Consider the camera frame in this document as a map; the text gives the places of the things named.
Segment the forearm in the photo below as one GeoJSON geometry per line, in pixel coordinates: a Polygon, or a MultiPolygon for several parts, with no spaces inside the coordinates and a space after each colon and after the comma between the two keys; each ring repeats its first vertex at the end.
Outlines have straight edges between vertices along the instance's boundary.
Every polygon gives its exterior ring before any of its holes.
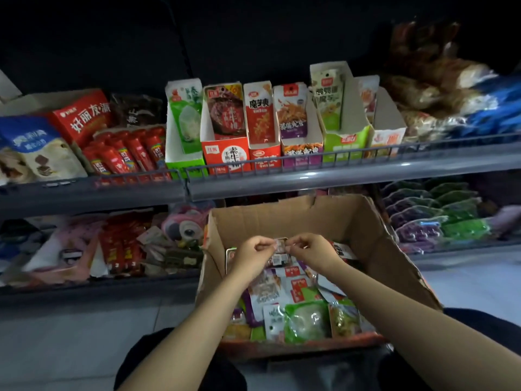
{"type": "Polygon", "coordinates": [[[466,325],[333,261],[325,275],[436,390],[514,390],[521,358],[466,325]]]}
{"type": "Polygon", "coordinates": [[[244,288],[237,277],[225,277],[143,360],[120,390],[197,390],[244,288]]]}

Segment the dark wall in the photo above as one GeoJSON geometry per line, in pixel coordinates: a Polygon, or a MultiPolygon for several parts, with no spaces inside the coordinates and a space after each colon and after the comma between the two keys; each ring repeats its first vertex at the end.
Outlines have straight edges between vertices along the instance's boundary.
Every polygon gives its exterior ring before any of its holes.
{"type": "Polygon", "coordinates": [[[393,22],[456,19],[462,57],[507,73],[515,10],[470,0],[0,0],[0,69],[24,92],[99,86],[163,97],[168,80],[308,80],[309,64],[386,58],[393,22]]]}

